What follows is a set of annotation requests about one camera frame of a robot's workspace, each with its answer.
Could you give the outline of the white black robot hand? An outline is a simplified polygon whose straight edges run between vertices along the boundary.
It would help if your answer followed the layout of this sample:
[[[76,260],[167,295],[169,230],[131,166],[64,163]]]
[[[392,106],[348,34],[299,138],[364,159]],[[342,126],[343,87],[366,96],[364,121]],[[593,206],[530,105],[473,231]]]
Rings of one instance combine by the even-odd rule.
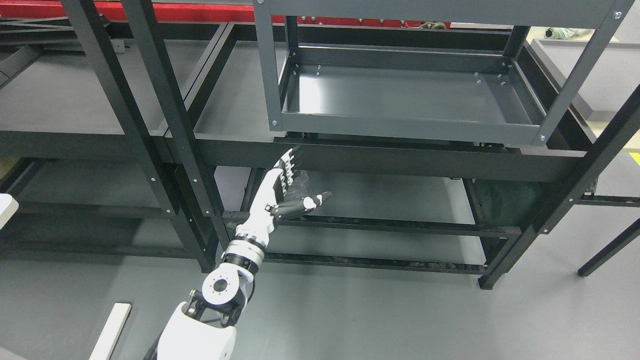
[[[290,195],[291,187],[300,177],[302,163],[300,146],[293,146],[267,169],[249,208],[247,220],[235,228],[237,238],[245,237],[267,246],[269,236],[281,221],[299,218],[322,207],[333,194],[325,191],[304,196]]]

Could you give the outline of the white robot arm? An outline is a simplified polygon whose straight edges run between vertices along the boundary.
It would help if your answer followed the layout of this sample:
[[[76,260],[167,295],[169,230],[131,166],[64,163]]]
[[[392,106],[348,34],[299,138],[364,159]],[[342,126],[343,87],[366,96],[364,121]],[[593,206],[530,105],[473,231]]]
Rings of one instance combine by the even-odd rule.
[[[266,255],[268,241],[236,235],[219,266],[179,303],[149,348],[145,360],[229,360],[238,323],[250,301],[252,284]]]

